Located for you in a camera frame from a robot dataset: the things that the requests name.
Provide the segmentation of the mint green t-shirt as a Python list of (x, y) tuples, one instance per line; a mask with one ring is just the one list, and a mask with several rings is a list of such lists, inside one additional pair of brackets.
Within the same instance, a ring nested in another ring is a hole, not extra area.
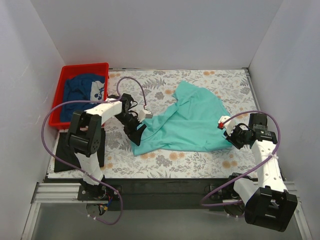
[(176, 102), (165, 112), (144, 120), (135, 156), (158, 149), (187, 152), (211, 152), (230, 148), (218, 121), (229, 113), (220, 98), (204, 87), (182, 81), (175, 90)]

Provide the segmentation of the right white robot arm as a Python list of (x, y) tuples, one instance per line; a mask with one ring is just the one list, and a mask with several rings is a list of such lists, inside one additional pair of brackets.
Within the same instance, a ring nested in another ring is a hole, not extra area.
[(254, 156), (256, 166), (242, 174), (232, 174), (228, 181), (215, 188), (200, 200), (205, 208), (216, 204), (206, 204), (211, 195), (226, 188), (232, 199), (240, 198), (236, 204), (244, 205), (244, 218), (248, 224), (284, 232), (298, 205), (297, 196), (290, 194), (281, 177), (277, 150), (281, 141), (281, 133), (268, 130), (268, 113), (250, 110), (249, 123), (246, 129), (242, 123), (236, 123), (233, 116), (217, 117), (196, 114), (196, 126), (188, 122), (181, 130), (177, 126), (169, 132), (174, 141), (165, 137), (161, 128), (172, 117), (160, 115), (151, 119), (147, 125), (138, 129), (138, 143), (132, 147), (134, 155), (142, 155), (157, 149), (178, 150), (181, 144), (187, 151), (195, 152), (195, 139), (200, 139), (198, 146), (204, 147), (210, 140), (222, 140), (232, 144), (238, 150), (248, 145)]

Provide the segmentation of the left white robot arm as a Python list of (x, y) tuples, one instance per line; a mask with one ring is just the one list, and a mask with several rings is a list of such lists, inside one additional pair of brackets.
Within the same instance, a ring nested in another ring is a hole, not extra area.
[(123, 125), (124, 133), (135, 145), (141, 144), (146, 125), (131, 111), (134, 99), (130, 94), (111, 95), (106, 103), (72, 114), (70, 126), (65, 138), (66, 145), (75, 153), (81, 169), (84, 171), (80, 184), (86, 193), (95, 200), (103, 199), (107, 188), (102, 184), (105, 176), (102, 173), (98, 150), (101, 146), (102, 126), (112, 117)]

